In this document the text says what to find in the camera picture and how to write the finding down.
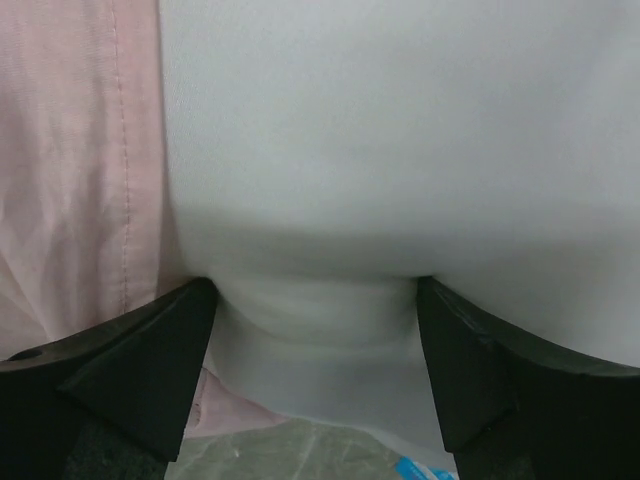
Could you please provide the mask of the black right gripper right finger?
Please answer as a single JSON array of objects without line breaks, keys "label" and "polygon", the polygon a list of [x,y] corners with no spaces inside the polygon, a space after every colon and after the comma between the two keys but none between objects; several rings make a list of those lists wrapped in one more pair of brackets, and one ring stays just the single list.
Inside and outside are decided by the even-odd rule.
[{"label": "black right gripper right finger", "polygon": [[449,451],[508,423],[530,451],[638,449],[638,368],[529,333],[432,277],[418,282],[417,313]]}]

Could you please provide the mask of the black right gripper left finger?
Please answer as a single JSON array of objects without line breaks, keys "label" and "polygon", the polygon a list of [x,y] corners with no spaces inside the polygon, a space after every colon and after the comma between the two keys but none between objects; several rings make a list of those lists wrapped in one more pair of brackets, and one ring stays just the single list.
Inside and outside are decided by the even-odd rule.
[{"label": "black right gripper left finger", "polygon": [[207,278],[1,363],[1,460],[62,463],[92,422],[176,460],[218,291]]}]

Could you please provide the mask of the pink purple pillowcase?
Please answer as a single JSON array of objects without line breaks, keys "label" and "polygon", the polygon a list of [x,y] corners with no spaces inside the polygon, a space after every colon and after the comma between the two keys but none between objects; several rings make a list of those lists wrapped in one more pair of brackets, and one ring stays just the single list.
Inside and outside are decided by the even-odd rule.
[{"label": "pink purple pillowcase", "polygon": [[1,355],[180,285],[154,1],[1,5]]}]

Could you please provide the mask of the white pillow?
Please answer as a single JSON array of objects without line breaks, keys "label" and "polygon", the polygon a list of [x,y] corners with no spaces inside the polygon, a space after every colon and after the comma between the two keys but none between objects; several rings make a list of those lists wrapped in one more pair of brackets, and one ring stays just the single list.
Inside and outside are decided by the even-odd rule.
[{"label": "white pillow", "polygon": [[166,264],[217,286],[206,366],[448,468],[433,276],[639,363],[635,1],[164,1]]}]

